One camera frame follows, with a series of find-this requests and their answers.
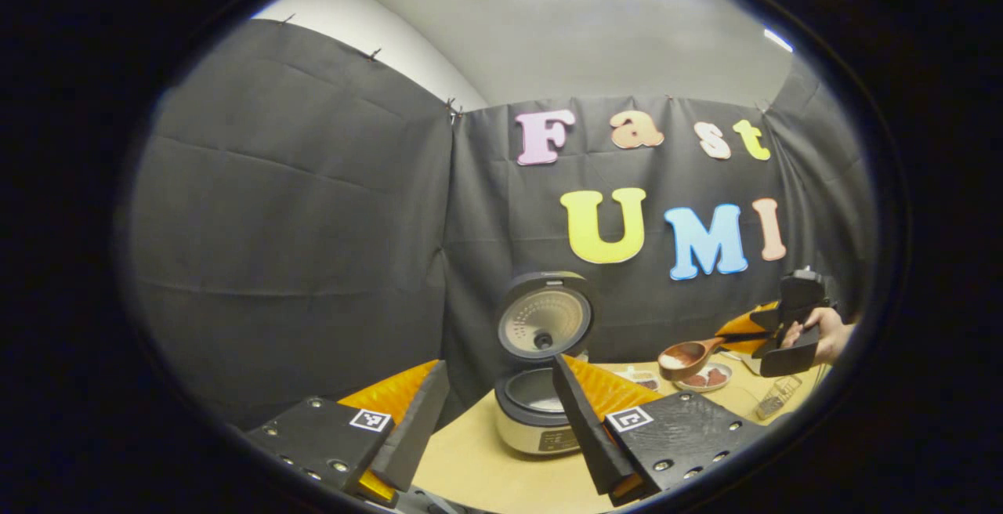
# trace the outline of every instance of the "rice cooker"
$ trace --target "rice cooker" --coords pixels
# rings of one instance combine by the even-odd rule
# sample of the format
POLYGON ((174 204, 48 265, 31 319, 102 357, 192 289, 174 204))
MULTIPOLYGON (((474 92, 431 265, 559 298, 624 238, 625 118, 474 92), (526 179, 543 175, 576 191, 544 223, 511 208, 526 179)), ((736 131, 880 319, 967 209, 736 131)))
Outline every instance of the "rice cooker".
POLYGON ((552 358, 586 348, 598 309, 584 277, 568 271, 517 277, 498 307, 498 340, 512 364, 494 384, 501 440, 532 455, 579 449, 554 390, 552 358))

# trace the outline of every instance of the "foam letter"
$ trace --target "foam letter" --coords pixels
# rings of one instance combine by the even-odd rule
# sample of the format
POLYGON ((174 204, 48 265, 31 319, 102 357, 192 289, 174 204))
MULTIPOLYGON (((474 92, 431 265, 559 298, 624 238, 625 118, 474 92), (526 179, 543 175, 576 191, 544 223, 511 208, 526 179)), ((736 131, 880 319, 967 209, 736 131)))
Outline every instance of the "foam letter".
POLYGON ((669 276, 677 281, 696 277, 692 254, 696 254, 704 274, 710 275, 718 252, 721 254, 721 261, 717 264, 717 271, 744 271, 749 264, 742 255, 742 240, 738 235, 740 212, 735 205, 718 205, 714 209, 714 218, 708 232, 691 209, 666 211, 665 221, 672 225, 676 233, 676 266, 669 272, 669 276))
POLYGON ((787 248, 780 241, 780 227, 776 224, 776 201, 759 199, 752 203, 752 210, 759 213, 759 220, 762 221, 763 260, 780 259, 787 254, 787 248))
POLYGON ((619 242, 606 242, 599 237, 598 191, 574 191, 561 197, 568 210, 568 241, 578 257, 590 263, 620 263, 637 255, 644 245, 644 218, 641 201, 647 197, 643 189, 617 189, 613 200, 620 203, 624 214, 624 237, 619 242))
POLYGON ((766 161, 769 159, 769 150, 766 150, 762 146, 759 146, 759 137, 762 133, 759 128, 749 124, 748 120, 742 118, 738 120, 738 123, 731 126, 731 130, 735 131, 742 137, 742 142, 745 143, 745 149, 749 151, 756 160, 766 161))
POLYGON ((655 121, 647 112, 624 110, 610 118, 613 128, 613 144, 618 148, 631 149, 639 146, 659 146, 665 142, 665 135, 658 132, 655 121))
POLYGON ((700 148, 703 148, 708 156, 718 160, 727 160, 731 157, 731 148, 728 148, 728 143, 721 138, 724 136, 721 128, 710 122, 697 122, 693 124, 693 130, 700 137, 700 148))
POLYGON ((564 124, 574 124, 575 113, 567 109, 534 112, 520 114, 516 121, 523 124, 523 154, 517 160, 519 165, 553 164, 558 161, 558 154, 548 148, 547 143, 553 142, 557 148, 564 146, 564 124), (554 123, 548 127, 547 122, 551 120, 554 123))

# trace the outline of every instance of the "black fabric backdrop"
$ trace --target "black fabric backdrop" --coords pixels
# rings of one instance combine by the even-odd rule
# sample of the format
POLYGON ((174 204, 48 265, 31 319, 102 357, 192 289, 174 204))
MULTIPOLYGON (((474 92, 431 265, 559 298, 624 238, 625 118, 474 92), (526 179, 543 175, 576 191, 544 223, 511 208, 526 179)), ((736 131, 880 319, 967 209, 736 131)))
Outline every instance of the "black fabric backdrop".
POLYGON ((860 132, 795 59, 763 114, 666 96, 564 98, 464 113, 379 62, 295 25, 252 20, 165 96, 137 174, 132 254, 140 303, 194 396, 250 427, 308 395, 337 396, 440 356, 452 393, 440 419, 516 366, 492 314, 518 274, 570 270, 593 282, 595 361, 650 360, 712 335, 811 265, 845 315, 866 287, 874 217, 860 132), (520 166, 517 114, 571 109, 559 159, 520 166), (610 117, 649 113, 666 139, 620 150, 610 117), (731 125, 762 131, 753 159, 731 125), (732 156, 693 131, 716 124, 732 156), (645 242, 618 264, 579 259, 563 194, 595 190, 602 237, 623 235, 613 190, 644 189, 645 242), (752 201, 778 203, 787 254, 763 261, 752 201), (741 209, 749 266, 684 281, 666 210, 741 209))

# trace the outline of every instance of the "human hand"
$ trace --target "human hand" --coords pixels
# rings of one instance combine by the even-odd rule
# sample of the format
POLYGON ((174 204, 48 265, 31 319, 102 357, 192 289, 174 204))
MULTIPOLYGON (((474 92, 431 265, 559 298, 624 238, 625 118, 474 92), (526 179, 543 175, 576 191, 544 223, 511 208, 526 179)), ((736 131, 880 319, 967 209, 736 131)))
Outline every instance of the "human hand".
POLYGON ((801 324, 795 321, 787 328, 787 333, 780 342, 780 347, 790 347, 801 332, 818 325, 818 346, 815 349, 814 363, 831 364, 843 353, 843 348, 854 331, 854 324, 843 324, 843 318, 835 310, 827 307, 817 307, 811 311, 807 320, 801 324))

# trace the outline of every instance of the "white wall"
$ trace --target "white wall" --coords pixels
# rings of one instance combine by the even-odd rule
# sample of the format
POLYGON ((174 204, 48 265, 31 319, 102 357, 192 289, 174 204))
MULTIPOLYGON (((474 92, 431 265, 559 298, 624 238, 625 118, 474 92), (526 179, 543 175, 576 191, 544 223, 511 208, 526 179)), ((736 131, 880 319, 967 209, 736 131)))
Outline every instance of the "white wall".
POLYGON ((453 107, 476 110, 487 101, 431 43, 410 24, 374 0, 278 0, 254 18, 289 20, 376 56, 453 107))

